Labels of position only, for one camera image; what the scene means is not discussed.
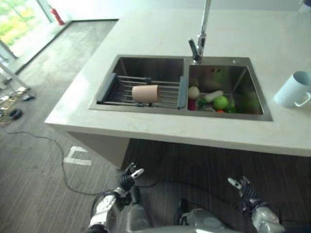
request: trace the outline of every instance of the glass door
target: glass door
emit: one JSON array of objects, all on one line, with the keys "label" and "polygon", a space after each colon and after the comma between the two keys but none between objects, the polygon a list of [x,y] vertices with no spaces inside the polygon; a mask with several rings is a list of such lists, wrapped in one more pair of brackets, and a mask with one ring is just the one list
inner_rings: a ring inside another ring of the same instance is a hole
[{"label": "glass door", "polygon": [[52,21],[46,0],[0,0],[0,62],[10,63],[35,43]]}]

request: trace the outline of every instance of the mug handle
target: mug handle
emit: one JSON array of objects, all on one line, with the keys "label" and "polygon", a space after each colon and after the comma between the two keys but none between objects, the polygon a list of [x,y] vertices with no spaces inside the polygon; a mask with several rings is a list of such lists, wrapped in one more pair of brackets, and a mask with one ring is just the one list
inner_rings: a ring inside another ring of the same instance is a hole
[{"label": "mug handle", "polygon": [[311,93],[310,92],[306,92],[306,94],[308,95],[308,99],[303,101],[302,103],[295,102],[295,105],[297,107],[301,107],[302,105],[305,105],[309,100],[311,100]]}]

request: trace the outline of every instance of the red vegetable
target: red vegetable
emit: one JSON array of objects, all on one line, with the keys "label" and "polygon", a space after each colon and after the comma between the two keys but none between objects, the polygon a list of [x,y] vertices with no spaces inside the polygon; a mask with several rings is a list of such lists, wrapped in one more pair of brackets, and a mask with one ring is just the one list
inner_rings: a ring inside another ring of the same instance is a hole
[{"label": "red vegetable", "polygon": [[195,106],[195,100],[192,99],[188,99],[188,109],[190,111],[195,111],[196,110],[196,106]]}]

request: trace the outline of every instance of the white radish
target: white radish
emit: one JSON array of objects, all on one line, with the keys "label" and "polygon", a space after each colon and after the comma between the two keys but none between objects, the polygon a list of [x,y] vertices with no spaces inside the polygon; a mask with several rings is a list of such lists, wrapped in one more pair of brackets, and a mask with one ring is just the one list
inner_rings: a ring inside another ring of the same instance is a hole
[{"label": "white radish", "polygon": [[199,97],[200,90],[196,86],[189,87],[188,89],[188,98],[195,100]]},{"label": "white radish", "polygon": [[224,95],[223,91],[214,91],[212,93],[207,94],[206,96],[204,96],[204,99],[207,103],[212,103],[214,101],[214,99],[216,99],[219,96]]}]

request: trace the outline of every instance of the marble countertop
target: marble countertop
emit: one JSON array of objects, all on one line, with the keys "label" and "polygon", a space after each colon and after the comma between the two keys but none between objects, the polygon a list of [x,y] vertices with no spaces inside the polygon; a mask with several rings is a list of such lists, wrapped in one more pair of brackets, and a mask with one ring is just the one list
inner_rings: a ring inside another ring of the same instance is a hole
[{"label": "marble countertop", "polygon": [[204,56],[249,57],[273,121],[88,109],[118,54],[190,56],[202,11],[136,11],[122,17],[79,72],[46,123],[65,131],[311,156],[311,105],[283,108],[274,94],[311,70],[310,14],[211,11]]}]

